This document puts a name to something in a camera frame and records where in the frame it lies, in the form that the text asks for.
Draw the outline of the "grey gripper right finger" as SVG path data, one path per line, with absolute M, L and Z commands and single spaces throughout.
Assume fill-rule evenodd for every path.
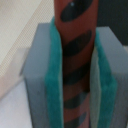
M 128 52 L 109 27 L 98 27 L 90 72 L 91 128 L 126 128 Z

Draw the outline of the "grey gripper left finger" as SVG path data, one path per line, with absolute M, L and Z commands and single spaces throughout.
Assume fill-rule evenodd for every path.
M 54 20 L 38 25 L 22 75 L 33 128 L 64 128 L 62 47 Z

